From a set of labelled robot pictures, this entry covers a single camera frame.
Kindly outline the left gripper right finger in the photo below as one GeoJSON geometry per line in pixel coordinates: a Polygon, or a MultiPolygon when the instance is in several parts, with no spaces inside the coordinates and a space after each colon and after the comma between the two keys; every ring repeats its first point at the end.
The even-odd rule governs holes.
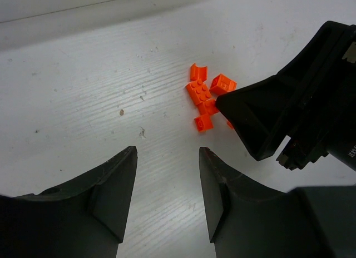
{"type": "Polygon", "coordinates": [[[264,186],[199,149],[209,240],[217,257],[354,257],[355,187],[264,186]]]}

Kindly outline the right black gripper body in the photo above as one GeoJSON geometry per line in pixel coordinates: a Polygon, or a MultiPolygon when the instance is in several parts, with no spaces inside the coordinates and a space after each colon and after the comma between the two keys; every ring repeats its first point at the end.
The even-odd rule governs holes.
{"type": "Polygon", "coordinates": [[[292,73],[303,84],[277,161],[294,170],[332,155],[355,169],[355,25],[324,23],[284,71],[292,73]]]}

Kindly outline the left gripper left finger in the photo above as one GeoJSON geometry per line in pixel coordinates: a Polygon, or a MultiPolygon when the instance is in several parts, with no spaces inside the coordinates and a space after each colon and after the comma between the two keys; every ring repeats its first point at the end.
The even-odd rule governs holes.
{"type": "Polygon", "coordinates": [[[137,149],[129,146],[37,195],[1,196],[1,256],[115,257],[136,169],[137,149]]]}

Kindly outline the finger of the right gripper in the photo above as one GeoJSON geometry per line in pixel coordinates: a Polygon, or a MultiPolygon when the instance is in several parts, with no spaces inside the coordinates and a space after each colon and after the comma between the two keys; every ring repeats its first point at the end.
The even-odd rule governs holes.
{"type": "Polygon", "coordinates": [[[291,127],[295,79],[271,76],[216,100],[248,153],[257,161],[272,156],[291,127]]]}

